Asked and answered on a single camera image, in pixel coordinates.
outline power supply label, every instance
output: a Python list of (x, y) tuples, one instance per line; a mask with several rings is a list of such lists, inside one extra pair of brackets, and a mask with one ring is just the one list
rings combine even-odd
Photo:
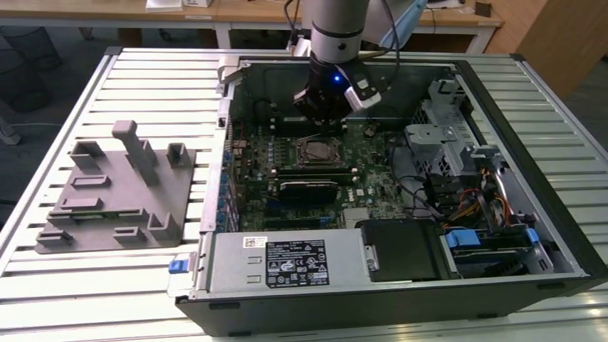
[(326, 240), (267, 242), (266, 250), (271, 289), (330, 285)]

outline aluminum table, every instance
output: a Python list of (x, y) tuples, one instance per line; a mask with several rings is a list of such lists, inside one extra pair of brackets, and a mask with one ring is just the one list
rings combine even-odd
[[(222, 57), (286, 52), (126, 48), (109, 53), (0, 233), (0, 341), (214, 340), (167, 295), (167, 265), (177, 254), (197, 250), (207, 163), (222, 153), (210, 148), (218, 112), (227, 104), (217, 92)], [(470, 61), (608, 261), (608, 154), (526, 61), (489, 55), (406, 56)], [(77, 141), (90, 139), (105, 150), (123, 150), (111, 138), (119, 119), (138, 121), (138, 134), (154, 148), (183, 142), (197, 150), (185, 244), (170, 249), (41, 255), (34, 250), (35, 238), (71, 173), (69, 151)], [(482, 117), (477, 120), (491, 141)], [(531, 341), (549, 336), (554, 341), (608, 341), (607, 318), (605, 284), (505, 318), (283, 333), (249, 341)]]

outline green circuit board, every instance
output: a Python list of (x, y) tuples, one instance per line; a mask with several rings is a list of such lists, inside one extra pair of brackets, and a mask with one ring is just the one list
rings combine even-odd
[[(335, 166), (355, 167), (358, 181), (350, 186), (339, 186), (337, 200), (323, 206), (286, 206), (270, 195), (273, 170), (278, 167), (285, 170), (301, 168), (298, 147), (303, 138), (279, 138), (259, 128), (238, 142), (237, 145), (243, 147), (237, 154), (241, 156), (238, 193), (242, 232), (282, 230), (286, 221), (291, 224), (301, 221), (301, 229), (346, 228), (343, 212), (351, 208), (366, 208), (370, 218), (375, 219), (407, 217), (387, 162), (389, 139), (395, 133), (375, 132), (378, 127), (370, 123), (349, 123), (347, 126), (345, 135), (330, 140), (337, 143), (339, 153)], [(299, 229), (298, 223), (291, 229)]]

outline trash bin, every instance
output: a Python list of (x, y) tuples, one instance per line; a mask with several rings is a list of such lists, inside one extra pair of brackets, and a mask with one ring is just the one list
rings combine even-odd
[(0, 35), (15, 50), (26, 54), (38, 71), (57, 68), (62, 64), (58, 50), (45, 27), (2, 26)]
[(18, 112), (31, 112), (51, 101), (51, 91), (23, 52), (0, 50), (0, 100)]

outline white box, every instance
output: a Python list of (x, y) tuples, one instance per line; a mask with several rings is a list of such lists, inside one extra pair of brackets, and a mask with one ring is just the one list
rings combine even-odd
[(185, 6), (210, 7), (214, 0), (185, 0)]
[(182, 11), (182, 0), (147, 0), (146, 12), (177, 12)]

